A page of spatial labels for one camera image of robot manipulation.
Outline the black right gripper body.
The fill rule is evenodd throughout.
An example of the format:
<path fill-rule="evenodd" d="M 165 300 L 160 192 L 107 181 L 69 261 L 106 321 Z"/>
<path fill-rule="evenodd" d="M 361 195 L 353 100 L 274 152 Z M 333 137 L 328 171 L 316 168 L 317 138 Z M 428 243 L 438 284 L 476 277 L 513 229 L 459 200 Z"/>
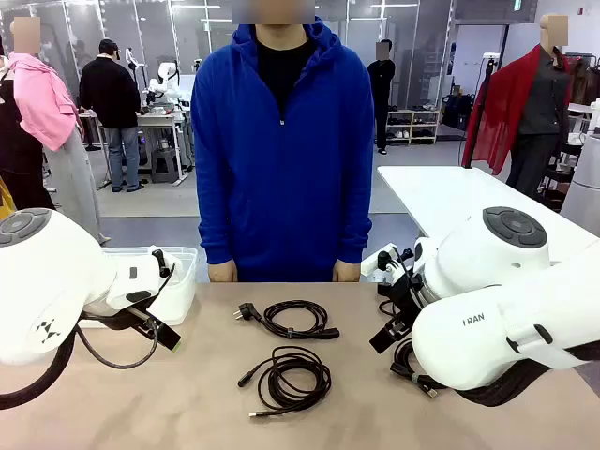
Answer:
<path fill-rule="evenodd" d="M 389 288 L 387 297 L 391 301 L 391 312 L 397 323 L 405 328 L 412 328 L 423 304 L 418 296 L 423 287 L 422 278 L 412 269 L 405 272 Z"/>

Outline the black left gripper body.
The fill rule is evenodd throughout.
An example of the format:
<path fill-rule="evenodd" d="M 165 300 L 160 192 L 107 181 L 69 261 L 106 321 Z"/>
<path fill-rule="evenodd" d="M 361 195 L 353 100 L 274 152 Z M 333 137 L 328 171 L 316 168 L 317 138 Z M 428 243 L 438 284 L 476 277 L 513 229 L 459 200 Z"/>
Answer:
<path fill-rule="evenodd" d="M 136 330 L 148 331 L 155 328 L 154 320 L 150 318 L 150 315 L 135 307 L 121 309 L 113 316 L 101 316 L 84 311 L 82 318 L 84 320 L 100 322 L 112 330 L 134 328 Z"/>

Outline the person's left hand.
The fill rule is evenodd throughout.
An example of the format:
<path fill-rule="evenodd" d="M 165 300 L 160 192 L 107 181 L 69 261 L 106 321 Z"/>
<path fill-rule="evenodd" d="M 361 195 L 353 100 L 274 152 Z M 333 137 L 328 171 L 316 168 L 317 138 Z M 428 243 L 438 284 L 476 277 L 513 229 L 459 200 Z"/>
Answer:
<path fill-rule="evenodd" d="M 359 282 L 361 266 L 359 263 L 348 263 L 337 260 L 333 268 L 334 282 Z"/>

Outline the person's right hand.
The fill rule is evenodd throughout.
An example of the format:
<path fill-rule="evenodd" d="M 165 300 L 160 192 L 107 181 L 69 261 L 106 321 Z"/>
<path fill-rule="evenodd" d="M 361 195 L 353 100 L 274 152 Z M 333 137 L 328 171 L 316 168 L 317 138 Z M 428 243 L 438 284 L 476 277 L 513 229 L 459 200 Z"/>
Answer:
<path fill-rule="evenodd" d="M 208 276 L 211 282 L 237 282 L 237 267 L 234 260 L 219 264 L 207 265 Z"/>

